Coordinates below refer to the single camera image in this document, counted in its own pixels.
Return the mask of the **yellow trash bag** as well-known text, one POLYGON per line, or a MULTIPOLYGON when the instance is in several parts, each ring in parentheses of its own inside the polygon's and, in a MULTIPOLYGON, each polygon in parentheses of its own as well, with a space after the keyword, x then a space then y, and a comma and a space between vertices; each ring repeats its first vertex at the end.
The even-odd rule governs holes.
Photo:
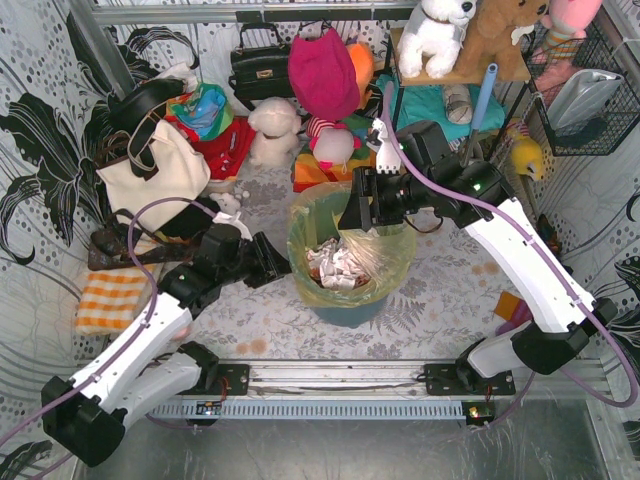
POLYGON ((399 225, 341 230, 350 186, 324 183, 300 193, 289 217, 288 258, 302 301, 356 308, 400 285, 416 251, 415 232, 399 225))

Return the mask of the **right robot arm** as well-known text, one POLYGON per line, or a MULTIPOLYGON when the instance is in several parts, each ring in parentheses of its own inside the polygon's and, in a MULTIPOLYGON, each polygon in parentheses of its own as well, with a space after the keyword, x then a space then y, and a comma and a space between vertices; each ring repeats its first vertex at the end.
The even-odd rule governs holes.
POLYGON ((464 389, 482 390, 513 368, 554 373, 615 318, 615 304, 587 292, 556 259, 502 174, 484 161, 461 166, 438 124, 413 125, 397 138, 377 119, 370 139, 377 163, 355 169, 339 228, 398 225, 430 207, 491 254, 532 314, 523 325, 464 351, 455 362, 464 389))

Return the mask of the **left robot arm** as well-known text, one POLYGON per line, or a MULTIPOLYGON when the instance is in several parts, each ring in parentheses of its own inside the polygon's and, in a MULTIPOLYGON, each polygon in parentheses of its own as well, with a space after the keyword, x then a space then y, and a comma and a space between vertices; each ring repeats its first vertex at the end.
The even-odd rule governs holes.
POLYGON ((168 398, 217 382, 218 357, 191 341, 163 364, 152 360, 209 305, 224 286, 257 289, 290 274, 289 261, 264 233, 243 237, 213 224, 193 258, 170 270, 131 325, 95 360, 41 390, 44 432, 85 465, 95 467, 119 447, 127 429, 168 398))

